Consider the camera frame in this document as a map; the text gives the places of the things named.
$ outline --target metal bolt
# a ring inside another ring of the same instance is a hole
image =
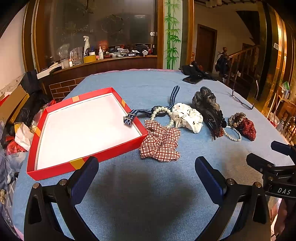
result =
[[[37,187],[39,187],[39,183],[34,183],[33,188],[37,188]]]
[[[68,181],[67,179],[62,179],[62,180],[59,181],[59,184],[60,185],[65,185],[67,183],[67,181]]]
[[[229,185],[233,185],[233,184],[235,184],[235,180],[229,178],[229,179],[227,179],[227,183],[228,183]]]
[[[260,182],[255,182],[255,186],[258,187],[258,188],[262,187]]]

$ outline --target door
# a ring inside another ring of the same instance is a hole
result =
[[[213,71],[216,42],[217,30],[198,24],[195,61],[204,71]]]

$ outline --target eyeglasses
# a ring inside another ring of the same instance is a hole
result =
[[[254,108],[254,106],[255,106],[255,103],[250,107],[250,106],[248,106],[247,104],[243,103],[239,98],[237,98],[237,97],[234,95],[234,87],[235,87],[235,84],[236,84],[236,82],[237,82],[237,76],[238,76],[239,74],[240,74],[240,73],[237,72],[237,74],[236,74],[236,76],[235,76],[234,84],[233,84],[233,88],[232,88],[232,94],[231,94],[231,97],[232,97],[235,101],[241,103],[241,105],[242,105],[243,107],[246,107],[248,110],[252,110],[252,109]],[[255,99],[257,99],[258,92],[259,92],[259,85],[258,85],[258,81],[257,81],[257,80],[256,80],[256,85],[257,85],[257,94],[256,94]]]

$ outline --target black phone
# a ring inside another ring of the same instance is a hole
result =
[[[184,82],[187,82],[187,83],[190,83],[190,84],[193,84],[193,85],[197,84],[201,80],[203,80],[202,76],[197,76],[197,77],[188,76],[188,77],[183,79]]]

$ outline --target glass pitcher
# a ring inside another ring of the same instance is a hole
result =
[[[70,51],[70,59],[74,65],[83,63],[82,52],[82,47],[78,47]]]

